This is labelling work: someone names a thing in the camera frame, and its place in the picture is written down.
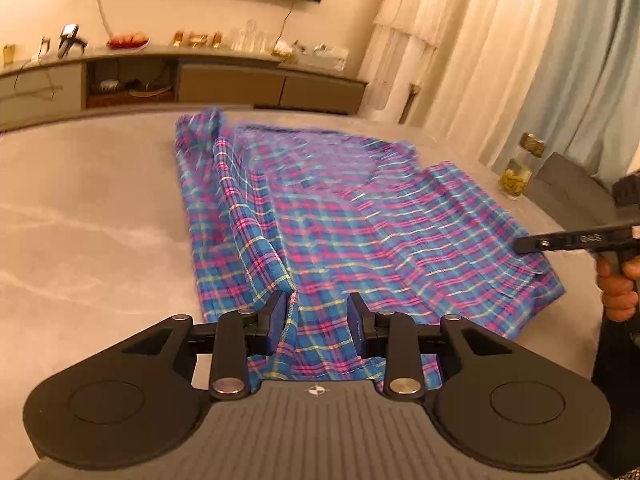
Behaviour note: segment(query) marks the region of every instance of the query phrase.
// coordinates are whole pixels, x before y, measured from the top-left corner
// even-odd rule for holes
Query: silver bolt
[[[420,383],[415,379],[402,377],[391,381],[389,388],[396,394],[409,395],[420,391]]]
[[[224,377],[213,383],[213,389],[219,394],[232,395],[244,390],[244,383],[235,377]]]

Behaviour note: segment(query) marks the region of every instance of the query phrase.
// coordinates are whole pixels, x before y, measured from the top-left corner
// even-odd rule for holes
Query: jar with yellow contents
[[[545,153],[545,143],[532,134],[523,134],[516,152],[507,163],[507,168],[498,181],[500,188],[511,198],[519,197],[527,187],[533,174],[531,157],[540,158]]]

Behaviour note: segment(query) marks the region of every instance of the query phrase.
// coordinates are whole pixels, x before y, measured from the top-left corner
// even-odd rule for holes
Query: yellow cup
[[[14,56],[15,56],[15,45],[13,43],[5,45],[4,48],[2,49],[2,60],[4,61],[4,64],[11,65],[14,62]]]

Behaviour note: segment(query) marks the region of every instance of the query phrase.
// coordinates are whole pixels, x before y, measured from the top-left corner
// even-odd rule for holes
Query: cabinet door
[[[17,83],[15,78],[0,78],[0,128],[64,118],[82,109],[84,63],[35,68],[22,72]]]
[[[364,83],[307,74],[287,74],[280,106],[355,115],[360,108]]]
[[[180,67],[178,101],[277,106],[284,78],[279,70],[184,64]]]

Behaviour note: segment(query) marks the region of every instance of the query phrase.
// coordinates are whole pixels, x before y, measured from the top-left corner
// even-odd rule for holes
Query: curtain
[[[527,95],[558,0],[470,0],[424,133],[492,165]]]
[[[426,72],[433,51],[442,40],[449,3],[450,0],[383,1],[360,70],[360,78],[370,82],[363,115],[397,122],[411,83],[418,82]]]
[[[501,171],[523,132],[606,185],[624,176],[640,140],[640,0],[559,0],[543,59]]]

